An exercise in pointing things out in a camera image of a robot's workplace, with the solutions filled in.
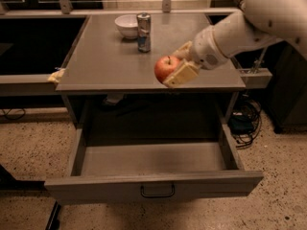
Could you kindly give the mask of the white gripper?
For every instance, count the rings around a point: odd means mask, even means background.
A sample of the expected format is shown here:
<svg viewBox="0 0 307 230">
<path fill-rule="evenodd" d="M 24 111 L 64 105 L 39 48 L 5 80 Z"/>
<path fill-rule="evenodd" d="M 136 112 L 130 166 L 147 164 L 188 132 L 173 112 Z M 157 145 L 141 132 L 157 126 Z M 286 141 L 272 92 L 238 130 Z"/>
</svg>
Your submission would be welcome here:
<svg viewBox="0 0 307 230">
<path fill-rule="evenodd" d="M 213 26 L 206 27 L 196 34 L 192 42 L 187 41 L 172 52 L 181 62 L 162 82 L 165 86 L 176 88 L 195 79 L 201 68 L 213 70 L 228 61 L 215 42 L 213 29 Z"/>
</svg>

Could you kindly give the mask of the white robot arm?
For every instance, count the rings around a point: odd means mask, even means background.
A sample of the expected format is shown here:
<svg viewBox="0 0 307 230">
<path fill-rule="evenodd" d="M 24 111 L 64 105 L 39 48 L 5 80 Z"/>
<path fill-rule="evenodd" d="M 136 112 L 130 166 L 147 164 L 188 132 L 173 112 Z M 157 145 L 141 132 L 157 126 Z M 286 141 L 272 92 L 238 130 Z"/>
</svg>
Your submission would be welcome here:
<svg viewBox="0 0 307 230">
<path fill-rule="evenodd" d="M 243 52 L 279 41 L 291 44 L 307 58 L 307 0 L 237 0 L 239 10 L 174 52 L 179 64 L 161 83 L 178 87 L 195 79 L 200 69 L 212 70 Z"/>
</svg>

